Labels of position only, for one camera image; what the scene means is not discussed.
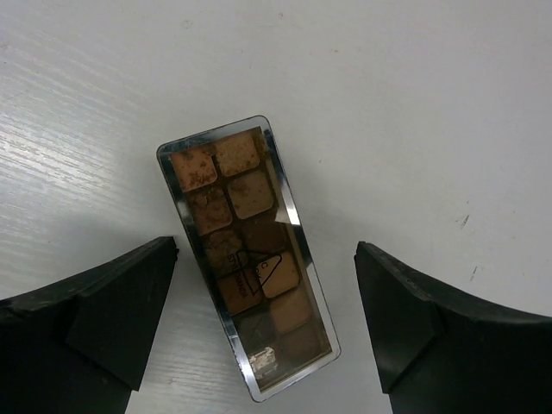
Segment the long brown eyeshadow palette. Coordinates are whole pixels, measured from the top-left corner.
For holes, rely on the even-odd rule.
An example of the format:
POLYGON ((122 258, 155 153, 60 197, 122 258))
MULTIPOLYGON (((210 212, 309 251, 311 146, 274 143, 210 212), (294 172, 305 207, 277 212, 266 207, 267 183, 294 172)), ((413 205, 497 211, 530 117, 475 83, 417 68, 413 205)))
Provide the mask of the long brown eyeshadow palette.
POLYGON ((156 153, 249 394, 336 360, 337 338, 270 122, 232 122, 156 153))

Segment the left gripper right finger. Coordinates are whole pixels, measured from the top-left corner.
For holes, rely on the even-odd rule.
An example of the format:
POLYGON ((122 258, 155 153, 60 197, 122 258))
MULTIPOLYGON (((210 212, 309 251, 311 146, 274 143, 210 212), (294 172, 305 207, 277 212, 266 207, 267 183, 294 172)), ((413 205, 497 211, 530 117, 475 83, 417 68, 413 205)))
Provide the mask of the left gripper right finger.
POLYGON ((551 320, 475 297, 360 242, 382 391, 396 413, 548 413, 551 320))

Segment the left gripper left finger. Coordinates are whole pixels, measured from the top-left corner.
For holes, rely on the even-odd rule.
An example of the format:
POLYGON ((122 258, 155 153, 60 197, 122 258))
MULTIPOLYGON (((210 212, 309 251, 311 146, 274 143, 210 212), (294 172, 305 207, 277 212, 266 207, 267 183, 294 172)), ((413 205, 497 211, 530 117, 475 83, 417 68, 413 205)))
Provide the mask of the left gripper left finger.
POLYGON ((178 259, 171 236, 1 302, 3 413, 124 413, 178 259))

